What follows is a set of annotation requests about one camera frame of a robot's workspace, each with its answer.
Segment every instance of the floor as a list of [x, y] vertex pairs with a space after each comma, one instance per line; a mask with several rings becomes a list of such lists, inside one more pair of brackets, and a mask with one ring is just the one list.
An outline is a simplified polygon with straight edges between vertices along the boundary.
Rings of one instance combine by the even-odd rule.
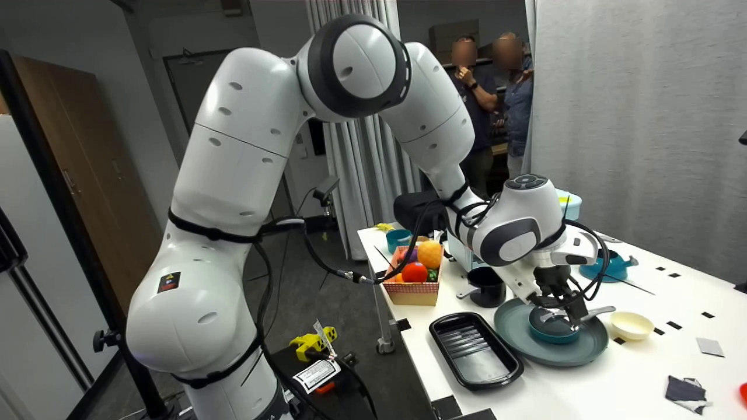
[[[322, 325], [335, 325], [340, 329], [335, 348], [340, 355], [355, 355], [355, 370], [370, 386], [380, 420], [433, 417], [427, 397], [418, 383], [407, 350], [399, 346], [396, 355], [376, 351], [379, 320], [373, 288], [370, 284], [351, 284], [342, 278], [326, 276], [326, 270], [307, 251], [300, 230], [265, 235], [261, 244], [272, 256], [277, 283], [274, 298], [265, 318], [268, 350], [282, 350], [291, 337], [312, 330], [315, 320]], [[368, 270], [368, 264], [351, 264], [344, 258], [336, 230], [315, 234], [313, 244], [331, 265]], [[245, 265], [245, 295], [252, 313], [265, 287], [266, 265], [260, 258], [260, 251], [252, 251]], [[180, 385], [170, 376], [154, 374], [154, 383], [167, 400], [190, 406]], [[144, 417], [144, 400], [130, 370], [125, 363], [119, 363], [85, 420], [137, 417]]]

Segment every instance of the black tray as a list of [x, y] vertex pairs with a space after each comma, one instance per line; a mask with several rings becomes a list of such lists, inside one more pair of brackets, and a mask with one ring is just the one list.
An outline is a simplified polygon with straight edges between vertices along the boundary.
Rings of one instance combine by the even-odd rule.
[[476, 313], [454, 313], [431, 325], [441, 355], [456, 377], [470, 390], [511, 385], [524, 374], [524, 361]]

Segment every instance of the man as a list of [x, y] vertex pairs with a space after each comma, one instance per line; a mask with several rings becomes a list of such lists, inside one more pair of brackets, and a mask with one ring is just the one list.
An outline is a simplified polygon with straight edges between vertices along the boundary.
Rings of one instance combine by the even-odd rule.
[[525, 54], [525, 43], [516, 32], [502, 32], [496, 39], [497, 62], [510, 71], [510, 87], [502, 96], [502, 115], [508, 122], [508, 141], [510, 141], [510, 176], [522, 174], [524, 157], [528, 150], [530, 134], [530, 115], [532, 115], [532, 55]]
[[474, 125], [474, 141], [470, 157], [462, 161], [462, 173], [468, 176], [468, 185], [480, 195], [488, 199], [488, 173], [493, 166], [493, 151], [491, 151], [491, 111], [496, 110], [497, 96], [496, 81], [491, 75], [480, 75], [472, 67], [474, 59], [474, 39], [472, 38], [458, 38], [451, 54], [456, 62], [454, 84], [460, 91], [468, 111], [472, 117]]

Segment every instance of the white table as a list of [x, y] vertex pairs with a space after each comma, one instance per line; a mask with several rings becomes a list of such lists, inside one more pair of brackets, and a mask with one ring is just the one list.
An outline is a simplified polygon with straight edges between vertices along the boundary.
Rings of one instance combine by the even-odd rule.
[[[387, 262], [379, 251], [387, 250], [385, 235], [376, 229], [363, 229], [361, 241], [372, 270], [385, 270]], [[706, 409], [703, 417], [745, 420], [747, 409], [739, 398], [739, 386], [747, 383], [747, 293], [735, 292], [731, 283], [629, 243], [608, 244], [641, 262], [629, 267], [629, 279], [656, 295], [629, 284], [606, 283], [591, 308], [612, 302], [619, 311], [643, 313], [666, 333], [651, 333], [644, 342], [619, 346], [610, 340], [608, 350], [581, 369], [547, 369], [525, 361], [524, 376], [508, 390], [470, 392], [462, 386], [427, 330], [433, 320], [462, 311], [480, 313], [493, 325], [496, 308], [480, 308], [470, 298], [458, 298], [458, 293], [472, 288], [458, 264], [444, 264], [437, 306], [393, 306], [380, 288], [393, 318], [407, 318], [411, 325], [403, 330], [403, 337], [427, 398], [437, 400], [454, 393], [462, 413], [491, 409], [496, 417], [508, 420], [699, 417], [663, 397], [668, 376], [676, 376], [697, 377], [707, 390], [706, 397], [712, 406]], [[697, 337], [719, 340], [727, 356], [703, 355]]]

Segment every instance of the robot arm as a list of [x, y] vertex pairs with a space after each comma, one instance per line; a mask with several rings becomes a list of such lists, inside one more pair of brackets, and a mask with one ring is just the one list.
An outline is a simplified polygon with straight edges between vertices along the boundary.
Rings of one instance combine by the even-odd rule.
[[282, 386], [244, 298], [244, 264], [303, 122], [368, 115], [391, 123], [449, 203], [451, 230], [496, 265], [516, 295], [550, 302], [547, 292], [564, 293], [566, 278], [547, 288], [535, 267], [595, 256], [581, 244], [588, 243], [584, 235], [564, 229], [560, 201], [547, 176], [515, 180], [491, 203], [468, 189], [460, 161], [472, 150], [470, 115], [424, 43], [403, 43], [372, 19], [344, 15], [294, 59], [237, 48], [195, 122], [165, 243], [132, 298], [127, 325], [134, 356], [180, 377], [198, 417], [282, 410]]

